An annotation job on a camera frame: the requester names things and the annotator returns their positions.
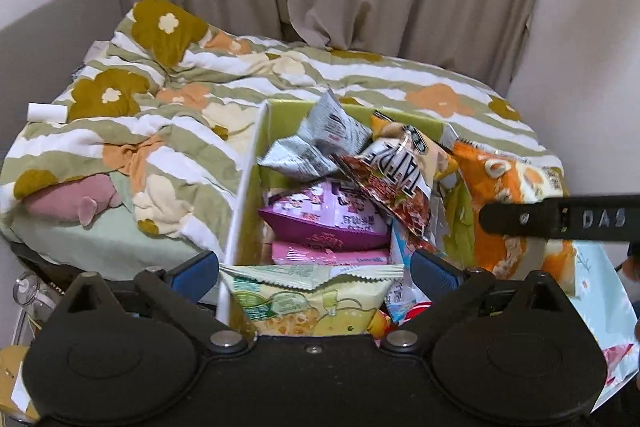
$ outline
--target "chip bag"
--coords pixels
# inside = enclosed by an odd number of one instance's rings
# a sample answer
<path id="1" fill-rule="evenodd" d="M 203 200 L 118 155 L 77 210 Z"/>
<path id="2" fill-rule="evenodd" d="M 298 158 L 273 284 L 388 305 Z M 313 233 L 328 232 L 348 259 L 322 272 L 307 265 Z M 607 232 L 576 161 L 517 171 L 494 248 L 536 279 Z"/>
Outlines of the chip bag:
<path id="1" fill-rule="evenodd" d="M 491 201 L 535 203 L 566 195 L 561 173 L 481 144 L 459 140 L 453 150 L 471 194 L 475 264 L 499 279 L 524 279 L 531 270 L 546 271 L 566 293 L 574 295 L 576 250 L 572 241 L 495 235 L 479 226 L 480 210 Z"/>
<path id="2" fill-rule="evenodd" d="M 258 159 L 258 165 L 297 181 L 315 180 L 338 170 L 328 155 L 357 154 L 370 135 L 371 131 L 351 118 L 329 89 L 303 118 L 296 134 L 277 139 Z"/>
<path id="3" fill-rule="evenodd" d="M 324 264 L 325 266 L 360 266 L 389 264 L 388 249 L 334 252 L 328 248 L 315 250 L 294 243 L 273 241 L 271 254 L 274 264 Z"/>
<path id="4" fill-rule="evenodd" d="M 430 302 L 430 299 L 415 285 L 411 277 L 411 257 L 418 248 L 424 248 L 436 255 L 439 254 L 430 241 L 418 239 L 402 223 L 394 219 L 391 226 L 390 257 L 392 263 L 404 266 L 404 275 L 402 279 L 394 281 L 385 296 L 385 304 L 389 315 L 391 315 L 391 320 L 395 323 L 403 321 L 406 314 L 415 305 Z"/>
<path id="5" fill-rule="evenodd" d="M 332 158 L 364 194 L 428 241 L 434 184 L 457 164 L 412 125 L 388 122 L 377 133 L 380 137 L 360 155 Z"/>
<path id="6" fill-rule="evenodd" d="M 324 180 L 258 210 L 277 238 L 335 251 L 370 250 L 389 243 L 378 209 L 349 182 Z"/>
<path id="7" fill-rule="evenodd" d="M 358 335 L 402 266 L 229 266 L 220 276 L 262 335 Z"/>

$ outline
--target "light blue bag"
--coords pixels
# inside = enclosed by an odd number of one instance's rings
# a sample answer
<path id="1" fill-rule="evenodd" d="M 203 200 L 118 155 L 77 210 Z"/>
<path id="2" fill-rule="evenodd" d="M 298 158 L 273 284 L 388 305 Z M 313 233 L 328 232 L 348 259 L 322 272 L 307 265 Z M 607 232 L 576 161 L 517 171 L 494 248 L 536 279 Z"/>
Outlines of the light blue bag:
<path id="1" fill-rule="evenodd" d="M 636 312 L 613 265 L 598 243 L 574 241 L 576 295 L 571 302 L 603 351 L 631 348 L 609 372 L 608 383 L 594 409 L 617 393 L 638 372 L 639 344 L 634 336 Z"/>

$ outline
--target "white paper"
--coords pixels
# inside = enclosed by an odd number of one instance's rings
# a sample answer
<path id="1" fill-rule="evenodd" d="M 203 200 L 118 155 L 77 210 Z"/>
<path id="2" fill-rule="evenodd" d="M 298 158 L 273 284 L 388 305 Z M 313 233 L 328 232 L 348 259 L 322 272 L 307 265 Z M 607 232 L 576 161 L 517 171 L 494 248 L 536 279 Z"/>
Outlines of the white paper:
<path id="1" fill-rule="evenodd" d="M 27 122 L 66 123 L 66 105 L 53 103 L 30 103 Z"/>
<path id="2" fill-rule="evenodd" d="M 22 380 L 22 362 L 20 362 L 18 374 L 15 377 L 15 385 L 14 390 L 11 393 L 11 401 L 15 403 L 15 406 L 22 412 L 27 412 L 27 407 L 29 406 L 31 397 L 29 396 L 29 393 L 27 393 L 27 389 L 25 388 Z"/>

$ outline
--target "metal screw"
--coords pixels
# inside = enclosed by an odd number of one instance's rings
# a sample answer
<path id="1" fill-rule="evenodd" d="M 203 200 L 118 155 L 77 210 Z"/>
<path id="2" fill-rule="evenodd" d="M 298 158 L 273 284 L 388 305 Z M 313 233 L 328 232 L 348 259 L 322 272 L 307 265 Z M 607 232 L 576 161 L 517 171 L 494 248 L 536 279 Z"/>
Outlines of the metal screw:
<path id="1" fill-rule="evenodd" d="M 386 341 L 392 346 L 410 347 L 418 341 L 418 335 L 413 331 L 396 330 L 386 336 Z"/>
<path id="2" fill-rule="evenodd" d="M 234 330 L 222 330 L 211 335 L 209 340 L 214 346 L 232 347 L 242 342 L 242 335 Z"/>

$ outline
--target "light green snack bag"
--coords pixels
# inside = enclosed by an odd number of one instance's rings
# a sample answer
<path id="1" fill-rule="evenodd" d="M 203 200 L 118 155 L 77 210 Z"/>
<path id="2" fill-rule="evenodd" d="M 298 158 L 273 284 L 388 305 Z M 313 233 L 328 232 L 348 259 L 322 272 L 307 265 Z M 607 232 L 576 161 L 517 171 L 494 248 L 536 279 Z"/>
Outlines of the light green snack bag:
<path id="1" fill-rule="evenodd" d="M 262 335 L 364 333 L 402 265 L 220 265 L 223 282 Z"/>

